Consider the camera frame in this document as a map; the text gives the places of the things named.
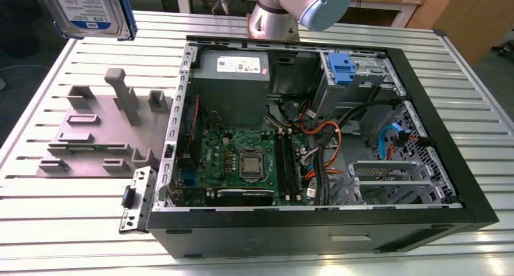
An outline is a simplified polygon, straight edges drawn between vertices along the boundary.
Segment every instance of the power supply label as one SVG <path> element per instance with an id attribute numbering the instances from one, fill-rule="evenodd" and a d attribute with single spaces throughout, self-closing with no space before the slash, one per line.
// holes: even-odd
<path id="1" fill-rule="evenodd" d="M 104 0 L 58 0 L 58 3 L 68 21 L 77 27 L 88 29 L 110 27 Z"/>
<path id="2" fill-rule="evenodd" d="M 221 73 L 260 73 L 260 60 L 248 57 L 219 57 L 216 71 Z"/>

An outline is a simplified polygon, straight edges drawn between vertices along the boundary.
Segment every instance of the ram slot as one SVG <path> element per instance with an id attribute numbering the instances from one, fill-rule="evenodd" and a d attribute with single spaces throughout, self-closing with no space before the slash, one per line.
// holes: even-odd
<path id="1" fill-rule="evenodd" d="M 285 197 L 287 194 L 287 170 L 285 163 L 283 161 L 283 134 L 275 134 L 275 163 L 276 163 L 276 175 L 277 175 L 277 185 L 279 185 L 279 195 L 280 198 Z"/>
<path id="2" fill-rule="evenodd" d="M 289 200 L 292 195 L 297 195 L 297 179 L 293 145 L 291 142 L 291 135 L 287 133 L 275 134 L 275 162 L 277 169 L 279 195 L 280 198 Z"/>
<path id="3" fill-rule="evenodd" d="M 283 136 L 284 162 L 287 168 L 287 195 L 297 195 L 297 179 L 295 164 L 295 147 L 291 141 L 291 134 Z"/>

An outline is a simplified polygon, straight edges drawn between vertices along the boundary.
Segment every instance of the metal workbench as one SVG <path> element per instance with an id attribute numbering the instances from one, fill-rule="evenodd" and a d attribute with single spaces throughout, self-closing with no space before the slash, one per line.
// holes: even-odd
<path id="1" fill-rule="evenodd" d="M 0 150 L 0 271 L 52 275 L 504 275 L 514 271 L 514 125 L 444 37 L 431 31 L 336 25 L 301 41 L 401 48 L 500 222 L 408 253 L 173 259 L 150 235 L 118 235 L 128 179 L 34 176 L 72 85 L 113 94 L 121 67 L 136 94 L 173 95 L 187 34 L 244 37 L 245 18 L 136 12 L 134 41 L 69 40 Z"/>

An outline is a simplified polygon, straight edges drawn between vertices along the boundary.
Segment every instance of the cpu socket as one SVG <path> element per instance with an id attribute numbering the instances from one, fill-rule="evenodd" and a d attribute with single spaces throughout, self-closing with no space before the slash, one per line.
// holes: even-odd
<path id="1" fill-rule="evenodd" d="M 256 183 L 263 178 L 263 152 L 243 150 L 239 152 L 239 177 L 247 183 Z"/>

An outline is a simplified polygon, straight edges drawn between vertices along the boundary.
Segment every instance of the hard drive label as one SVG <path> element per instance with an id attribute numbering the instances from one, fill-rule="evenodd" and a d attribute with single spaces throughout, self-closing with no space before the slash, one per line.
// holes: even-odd
<path id="1" fill-rule="evenodd" d="M 108 29 L 108 16 L 104 0 L 58 0 L 68 21 L 80 28 Z"/>

